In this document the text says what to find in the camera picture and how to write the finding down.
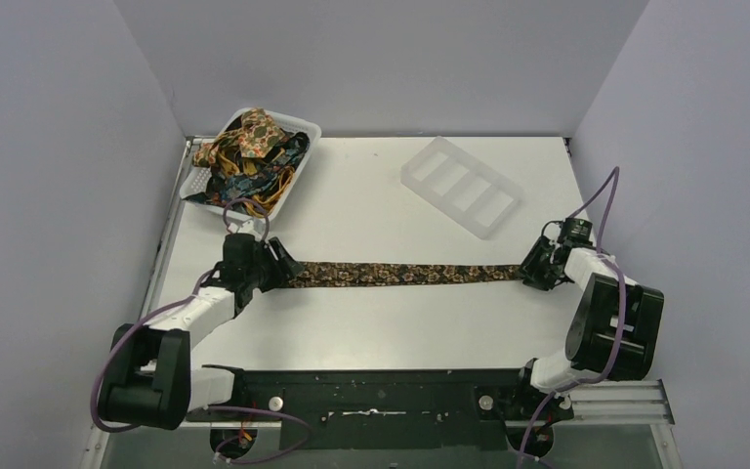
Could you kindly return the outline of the brown floral tie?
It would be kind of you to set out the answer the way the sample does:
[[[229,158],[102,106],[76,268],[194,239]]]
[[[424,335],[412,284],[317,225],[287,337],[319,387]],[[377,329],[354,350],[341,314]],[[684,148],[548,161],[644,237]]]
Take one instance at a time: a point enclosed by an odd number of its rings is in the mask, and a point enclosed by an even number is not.
[[[306,262],[286,288],[424,286],[518,281],[520,266]]]

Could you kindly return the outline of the clear compartment tray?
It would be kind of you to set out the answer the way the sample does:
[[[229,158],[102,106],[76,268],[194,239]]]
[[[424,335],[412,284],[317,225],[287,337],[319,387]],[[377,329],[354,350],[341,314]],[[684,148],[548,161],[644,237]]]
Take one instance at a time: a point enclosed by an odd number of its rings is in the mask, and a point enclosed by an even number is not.
[[[523,189],[438,136],[400,168],[410,191],[479,239],[488,239],[521,207]]]

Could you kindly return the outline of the white plastic basket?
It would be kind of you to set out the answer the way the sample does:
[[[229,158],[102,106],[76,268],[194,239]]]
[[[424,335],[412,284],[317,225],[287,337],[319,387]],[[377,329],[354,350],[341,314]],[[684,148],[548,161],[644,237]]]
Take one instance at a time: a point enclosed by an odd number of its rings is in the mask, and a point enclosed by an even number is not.
[[[249,110],[250,108],[244,108],[239,111],[237,111],[231,118],[230,122],[226,124],[226,126],[221,130],[221,132],[225,131],[229,125],[243,112]],[[267,212],[264,210],[258,203],[255,201],[248,199],[248,198],[237,198],[232,200],[231,202],[228,202],[225,207],[219,207],[214,205],[206,204],[202,201],[203,198],[203,191],[205,190],[207,181],[210,177],[210,172],[207,168],[201,168],[196,167],[192,165],[192,157],[195,155],[195,153],[199,150],[200,146],[204,143],[209,143],[213,141],[217,136],[211,138],[211,139],[204,139],[200,141],[200,143],[196,144],[194,146],[194,149],[192,151],[192,154],[190,156],[190,167],[189,172],[185,178],[185,180],[181,183],[180,186],[180,198],[184,201],[190,202],[195,204],[196,206],[207,210],[209,212],[215,213],[215,214],[224,214],[228,218],[232,220],[246,220],[250,217],[257,217],[261,218],[263,215],[267,215],[270,219],[273,219],[281,210],[285,199],[288,197],[289,193],[291,192],[293,186],[295,185],[297,179],[301,176],[303,173],[305,166],[307,162],[309,161],[309,158],[312,155],[313,145],[316,144],[320,137],[321,137],[321,129],[318,125],[308,122],[304,119],[297,118],[294,116],[282,114],[279,112],[274,112],[270,110],[266,110],[266,112],[276,121],[276,123],[286,132],[290,133],[297,133],[297,132],[304,132],[308,135],[308,137],[311,139],[311,146],[306,152],[306,156],[303,160],[303,162],[300,164],[299,168],[296,171],[294,182],[289,187],[289,189],[284,193],[282,198],[279,200],[277,205],[274,207],[274,209],[271,212]]]

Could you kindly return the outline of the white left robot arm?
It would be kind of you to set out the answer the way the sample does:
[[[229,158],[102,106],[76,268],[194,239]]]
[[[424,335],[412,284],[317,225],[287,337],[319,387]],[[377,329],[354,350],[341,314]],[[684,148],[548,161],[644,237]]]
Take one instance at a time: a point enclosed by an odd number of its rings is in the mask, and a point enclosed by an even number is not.
[[[222,260],[188,297],[117,328],[91,391],[94,424],[108,433],[140,426],[174,430],[201,408],[228,420],[244,415],[250,394],[243,370],[195,364],[192,351],[234,320],[255,292],[285,287],[304,269],[276,237],[227,235]]]

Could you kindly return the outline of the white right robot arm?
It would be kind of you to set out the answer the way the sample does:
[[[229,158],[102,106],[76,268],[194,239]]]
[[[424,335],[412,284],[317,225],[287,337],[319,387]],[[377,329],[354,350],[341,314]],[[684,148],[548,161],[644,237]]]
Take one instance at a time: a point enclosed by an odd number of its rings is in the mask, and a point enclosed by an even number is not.
[[[542,232],[521,263],[521,281],[541,291],[570,284],[581,291],[563,348],[529,366],[529,385],[563,393],[582,384],[640,380],[650,371],[664,294],[629,278],[592,241],[593,225],[579,218]]]

